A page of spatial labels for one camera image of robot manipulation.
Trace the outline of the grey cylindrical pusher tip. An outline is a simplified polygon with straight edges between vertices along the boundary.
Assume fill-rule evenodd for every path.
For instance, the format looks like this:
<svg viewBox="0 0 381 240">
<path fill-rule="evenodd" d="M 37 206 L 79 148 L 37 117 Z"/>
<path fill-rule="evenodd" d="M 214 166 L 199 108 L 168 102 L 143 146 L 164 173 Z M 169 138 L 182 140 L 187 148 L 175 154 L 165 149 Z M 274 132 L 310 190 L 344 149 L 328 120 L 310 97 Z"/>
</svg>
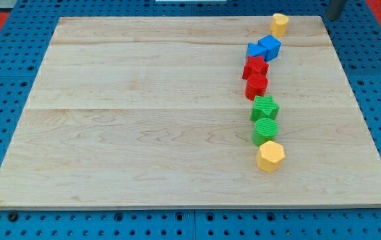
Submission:
<svg viewBox="0 0 381 240">
<path fill-rule="evenodd" d="M 329 0 L 325 18 L 329 21 L 337 21 L 341 17 L 347 0 Z"/>
</svg>

